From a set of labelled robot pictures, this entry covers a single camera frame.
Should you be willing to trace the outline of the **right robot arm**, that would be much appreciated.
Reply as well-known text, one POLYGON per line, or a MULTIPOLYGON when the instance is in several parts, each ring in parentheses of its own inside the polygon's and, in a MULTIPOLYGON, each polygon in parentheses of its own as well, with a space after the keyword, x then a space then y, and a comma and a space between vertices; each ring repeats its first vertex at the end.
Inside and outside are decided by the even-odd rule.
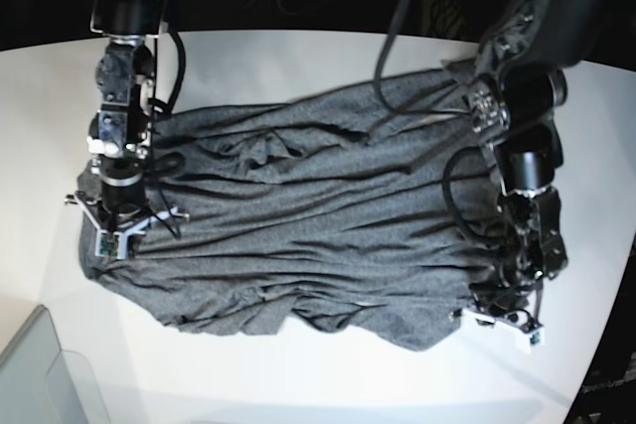
POLYGON ((90 28, 107 39, 95 68, 99 110, 87 133, 96 193, 76 191, 78 205, 95 229, 94 253, 123 259, 154 223, 180 216, 175 207, 152 206, 147 196, 158 179, 153 136, 170 113, 156 96, 158 54, 147 45, 167 29, 168 0, 94 0, 90 28))

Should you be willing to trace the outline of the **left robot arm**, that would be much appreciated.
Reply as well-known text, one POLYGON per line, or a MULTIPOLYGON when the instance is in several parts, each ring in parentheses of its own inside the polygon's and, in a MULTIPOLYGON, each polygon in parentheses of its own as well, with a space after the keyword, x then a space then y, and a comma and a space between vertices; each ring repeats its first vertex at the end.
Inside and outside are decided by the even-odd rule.
POLYGON ((511 0, 482 39, 464 88, 462 115, 477 142, 446 163, 442 195, 462 235, 502 253, 494 274, 471 286, 474 303, 463 315, 507 329, 533 347, 544 339, 544 284, 566 267, 560 233, 561 201, 554 187, 563 163, 554 111, 567 99, 564 70, 592 48, 615 0, 511 0), (472 228, 452 195, 451 180, 465 158, 479 156, 500 188, 501 235, 472 228))

